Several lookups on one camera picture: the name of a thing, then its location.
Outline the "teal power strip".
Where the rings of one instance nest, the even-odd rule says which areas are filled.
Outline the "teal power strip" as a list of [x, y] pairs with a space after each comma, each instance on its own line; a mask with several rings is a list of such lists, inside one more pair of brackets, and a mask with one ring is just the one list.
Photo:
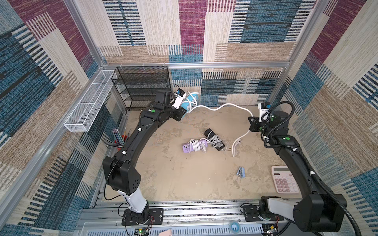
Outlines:
[[191, 110], [199, 105], [199, 93], [198, 92], [188, 92], [186, 98], [181, 103], [181, 107], [183, 107], [188, 113]]

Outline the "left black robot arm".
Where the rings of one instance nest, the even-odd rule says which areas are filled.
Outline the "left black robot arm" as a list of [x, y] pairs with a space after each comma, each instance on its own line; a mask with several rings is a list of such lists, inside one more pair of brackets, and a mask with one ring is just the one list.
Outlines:
[[147, 207], [147, 200], [139, 188], [141, 175], [135, 168], [139, 156], [151, 136], [166, 121], [181, 120], [187, 112], [181, 107], [185, 98], [186, 93], [180, 88], [176, 92], [158, 90], [155, 100], [142, 109], [139, 122], [124, 146], [102, 162], [106, 184], [125, 197], [135, 213], [141, 214]]

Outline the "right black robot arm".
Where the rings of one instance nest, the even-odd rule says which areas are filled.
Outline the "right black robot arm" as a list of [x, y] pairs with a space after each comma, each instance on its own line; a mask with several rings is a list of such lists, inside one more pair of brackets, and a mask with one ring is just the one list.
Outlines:
[[258, 212], [261, 218], [282, 216], [303, 232], [338, 232], [343, 219], [352, 216], [347, 211], [343, 195], [335, 194], [319, 177], [302, 152], [298, 141], [288, 133], [291, 115], [277, 111], [262, 120], [249, 117], [250, 131], [261, 134], [263, 144], [284, 161], [295, 179], [302, 199], [298, 203], [275, 196], [263, 196]]

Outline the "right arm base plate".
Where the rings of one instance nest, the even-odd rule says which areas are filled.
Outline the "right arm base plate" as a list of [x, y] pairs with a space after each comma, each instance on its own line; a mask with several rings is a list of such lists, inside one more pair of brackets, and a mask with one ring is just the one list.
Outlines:
[[244, 215], [246, 222], [253, 221], [272, 221], [280, 222], [284, 220], [283, 216], [272, 213], [261, 213], [259, 205], [253, 205], [250, 203], [243, 203], [239, 206], [239, 211]]

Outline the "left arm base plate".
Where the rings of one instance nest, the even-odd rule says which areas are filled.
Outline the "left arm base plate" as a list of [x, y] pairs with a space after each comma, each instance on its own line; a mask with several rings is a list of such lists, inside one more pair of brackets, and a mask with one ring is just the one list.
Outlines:
[[136, 225], [162, 225], [163, 208], [152, 208], [136, 213], [131, 209], [126, 209], [122, 217], [122, 226]]

